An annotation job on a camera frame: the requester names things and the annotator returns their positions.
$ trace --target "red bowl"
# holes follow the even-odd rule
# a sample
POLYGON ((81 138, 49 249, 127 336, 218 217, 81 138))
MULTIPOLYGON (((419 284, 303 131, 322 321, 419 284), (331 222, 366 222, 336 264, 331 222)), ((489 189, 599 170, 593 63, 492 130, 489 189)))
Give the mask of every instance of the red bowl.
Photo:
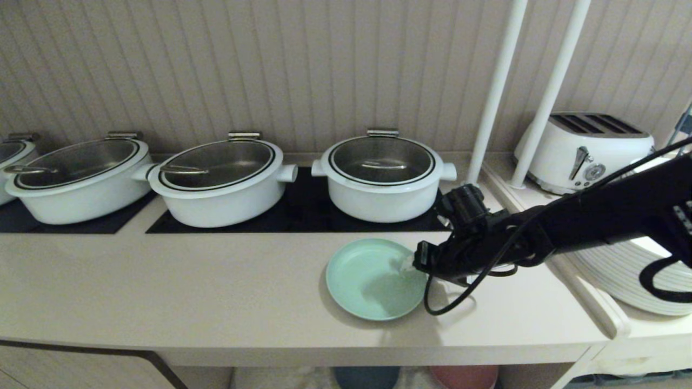
POLYGON ((499 371, 496 365, 430 366, 432 375, 447 389, 493 389, 499 371))

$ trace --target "black cable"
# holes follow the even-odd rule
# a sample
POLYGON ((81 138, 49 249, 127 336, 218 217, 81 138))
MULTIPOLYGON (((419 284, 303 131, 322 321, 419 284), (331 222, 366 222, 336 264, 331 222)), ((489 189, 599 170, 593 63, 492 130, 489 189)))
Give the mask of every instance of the black cable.
POLYGON ((439 316, 442 314, 446 314, 447 312, 451 311, 452 309, 456 308, 459 304, 464 302, 464 300, 466 300, 466 298, 468 298, 471 295, 471 293, 473 293, 473 291, 478 287, 478 285, 481 283, 481 281, 483 281, 483 279, 485 279, 485 277, 488 275, 488 273, 490 273, 492 268, 495 267, 498 264, 498 262, 504 257, 504 255, 507 253, 507 251, 509 250, 511 245, 519 238, 520 233, 523 232, 523 230, 526 229, 526 227, 528 227, 528 225, 530 225, 530 223, 532 223, 533 220, 535 220, 537 217, 541 216, 547 210, 553 208, 554 206, 557 206, 558 204, 560 204, 564 201, 567 201, 568 199, 571 199, 574 196, 579 196, 579 198, 581 198, 581 195, 584 192, 591 192, 593 190, 596 190, 597 188, 600 188, 600 187, 604 186, 605 184, 611 182, 612 180, 620 177, 622 174, 630 172, 630 171, 634 170, 635 168, 638 168, 639 166, 641 166, 641 165, 643 165, 649 161, 652 161, 653 159, 656 159, 662 155, 668 154, 669 152, 672 152, 673 150, 679 149, 681 147, 685 147, 691 143, 692 143, 692 138, 687 138, 683 141, 673 143, 672 145, 670 145, 668 147, 664 147, 664 148, 662 148, 662 149, 660 149, 660 150, 658 150, 652 154, 649 154, 648 156, 640 159, 639 161, 637 161, 635 163, 627 165, 626 167, 621 168, 620 170, 617 170, 616 172, 613 172, 612 174, 604 177, 603 179, 596 182, 594 185, 590 186, 589 188, 583 189, 577 193, 570 194, 568 196, 561 197, 560 199, 557 199, 556 201, 553 201, 553 202, 547 204, 542 210, 540 210, 540 212, 534 213, 532 216, 530 216, 528 219, 526 219, 521 225, 519 225, 517 228, 514 229, 512 234, 509 236, 509 238, 507 238, 507 241, 502 245, 502 248, 495 254, 495 257, 493 257, 493 259, 490 262, 488 262, 488 264, 483 268, 483 271, 480 272, 480 274, 478 275, 478 277, 476 277, 476 279, 473 281, 473 283, 468 288, 466 288, 464 293, 462 293, 459 297, 454 299, 454 301, 449 303, 449 305, 445 306, 444 308, 432 309, 430 307, 430 303, 428 302, 428 293, 430 292, 430 284, 433 281, 433 277, 432 276, 428 277, 428 281, 426 282, 426 290, 425 290, 425 294, 424 294, 424 299, 423 299, 425 307, 426 307, 426 311, 433 316, 439 316))

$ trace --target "beige wall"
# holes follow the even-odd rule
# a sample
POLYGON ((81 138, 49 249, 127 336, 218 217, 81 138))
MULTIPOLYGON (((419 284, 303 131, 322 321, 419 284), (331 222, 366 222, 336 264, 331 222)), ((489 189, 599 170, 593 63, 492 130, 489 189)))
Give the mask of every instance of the beige wall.
MULTIPOLYGON (((535 113, 572 1, 529 2, 490 150, 535 113)), ((471 150, 509 0, 5 0, 0 136, 47 149, 139 129, 176 152, 259 129, 288 152, 367 126, 471 150)), ((556 109, 659 144, 692 95, 692 1, 594 0, 556 109)))

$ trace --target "toaster slot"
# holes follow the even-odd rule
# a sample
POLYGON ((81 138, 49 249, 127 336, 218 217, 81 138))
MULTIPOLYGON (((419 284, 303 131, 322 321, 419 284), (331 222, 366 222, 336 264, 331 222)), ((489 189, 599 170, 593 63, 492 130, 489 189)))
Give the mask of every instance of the toaster slot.
POLYGON ((612 124, 611 122, 608 122, 606 119, 603 119, 599 115, 587 115, 586 117, 593 120, 596 123, 599 123, 600 125, 604 126, 612 132, 615 132, 617 134, 627 134, 627 132, 624 129, 612 124))
POLYGON ((636 128, 630 126, 630 125, 627 124, 627 123, 621 122, 620 120, 617 120, 616 118, 613 118, 613 117, 610 116, 610 115, 602 115, 601 117, 602 117, 603 119, 606 119, 606 120, 607 120, 609 123, 611 123, 612 125, 616 125, 616 126, 618 126, 619 128, 622 128, 622 130, 624 130, 624 131, 626 131, 626 132, 628 132, 628 133, 630 133, 630 134, 641 134, 641 131, 639 131, 638 129, 636 129, 636 128))
POLYGON ((569 129, 572 132, 576 132, 577 134, 588 134, 586 130, 581 129, 581 127, 575 125, 562 115, 552 115, 552 118, 557 120, 560 124, 565 126, 566 129, 569 129))
POLYGON ((596 126, 576 115, 566 115, 565 117, 571 120, 573 123, 577 124, 582 129, 590 132, 591 134, 603 134, 603 131, 597 129, 596 126))

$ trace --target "white counter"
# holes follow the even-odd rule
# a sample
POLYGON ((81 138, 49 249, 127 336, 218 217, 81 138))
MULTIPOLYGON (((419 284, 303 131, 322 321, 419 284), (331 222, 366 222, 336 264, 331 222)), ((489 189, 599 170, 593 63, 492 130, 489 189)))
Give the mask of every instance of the white counter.
POLYGON ((376 323, 331 299, 325 267, 342 245, 415 249, 447 233, 145 234, 164 212, 157 197, 115 235, 1 234, 0 339, 209 366, 566 362, 608 340, 543 265, 489 278, 440 317, 420 306, 376 323))

